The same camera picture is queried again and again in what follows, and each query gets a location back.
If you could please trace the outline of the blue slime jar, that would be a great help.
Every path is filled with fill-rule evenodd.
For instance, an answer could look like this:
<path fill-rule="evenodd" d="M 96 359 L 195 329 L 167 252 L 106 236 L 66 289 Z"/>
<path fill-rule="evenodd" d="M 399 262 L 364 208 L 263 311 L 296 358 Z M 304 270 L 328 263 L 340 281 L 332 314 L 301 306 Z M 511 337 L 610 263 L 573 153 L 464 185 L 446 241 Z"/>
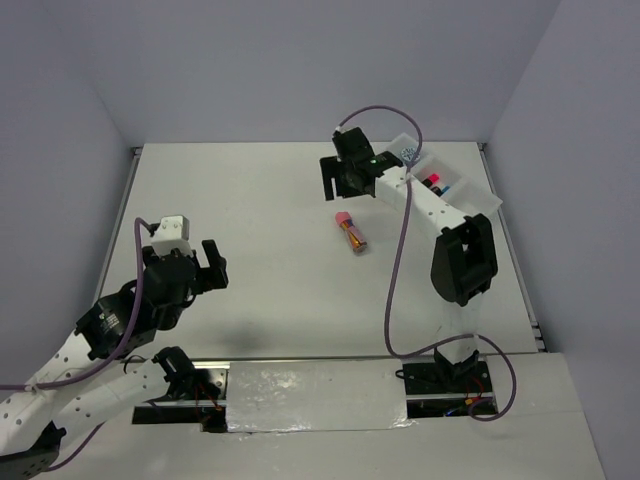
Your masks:
<path fill-rule="evenodd" d="M 420 154 L 415 147 L 406 147 L 401 150 L 400 157 L 404 163 L 411 164 L 420 159 Z"/>

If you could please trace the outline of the pink-capped tube of pens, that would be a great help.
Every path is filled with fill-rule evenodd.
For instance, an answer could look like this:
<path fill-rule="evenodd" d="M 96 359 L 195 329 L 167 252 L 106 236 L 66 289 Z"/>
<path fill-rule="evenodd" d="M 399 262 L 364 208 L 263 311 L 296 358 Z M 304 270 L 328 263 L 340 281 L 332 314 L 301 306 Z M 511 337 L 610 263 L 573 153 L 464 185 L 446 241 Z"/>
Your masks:
<path fill-rule="evenodd" d="M 344 233 L 352 251 L 355 254 L 363 253 L 368 243 L 362 233 L 359 231 L 351 215 L 346 212 L 337 212 L 335 214 L 335 221 L 341 231 Z"/>

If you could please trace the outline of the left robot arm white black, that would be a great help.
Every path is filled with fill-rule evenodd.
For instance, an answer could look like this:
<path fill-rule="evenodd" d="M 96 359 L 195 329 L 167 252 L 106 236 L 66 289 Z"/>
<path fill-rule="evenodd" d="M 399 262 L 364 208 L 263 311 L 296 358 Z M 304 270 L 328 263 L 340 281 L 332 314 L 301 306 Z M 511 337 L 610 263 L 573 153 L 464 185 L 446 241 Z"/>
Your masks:
<path fill-rule="evenodd" d="M 137 403 L 169 398 L 217 401 L 221 382 L 198 369 L 179 347 L 164 347 L 129 364 L 120 377 L 91 388 L 81 376 L 108 357 L 130 362 L 133 352 L 157 332 L 174 328 L 195 299 L 228 285 L 227 262 L 213 240 L 202 247 L 208 266 L 195 253 L 164 256 L 141 249 L 143 288 L 135 281 L 97 300 L 77 322 L 68 342 L 26 386 L 1 404 L 1 476 L 31 479 L 62 466 L 62 445 Z"/>

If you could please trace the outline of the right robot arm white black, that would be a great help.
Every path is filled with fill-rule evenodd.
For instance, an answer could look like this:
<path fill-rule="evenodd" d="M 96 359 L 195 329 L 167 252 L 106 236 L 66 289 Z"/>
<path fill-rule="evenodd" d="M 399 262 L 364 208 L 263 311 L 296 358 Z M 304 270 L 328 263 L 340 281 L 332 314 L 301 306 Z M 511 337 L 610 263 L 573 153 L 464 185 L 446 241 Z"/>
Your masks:
<path fill-rule="evenodd" d="M 433 355 L 436 383 L 457 391 L 478 363 L 475 304 L 498 273 L 491 220 L 484 211 L 467 212 L 446 198 L 444 170 L 407 135 L 376 152 L 361 128 L 338 127 L 332 143 L 335 155 L 320 161 L 326 200 L 370 196 L 402 215 L 384 310 L 387 351 L 397 359 L 404 356 L 392 345 L 391 313 L 408 229 L 415 225 L 433 246 L 429 279 L 448 309 L 437 339 L 418 352 Z"/>

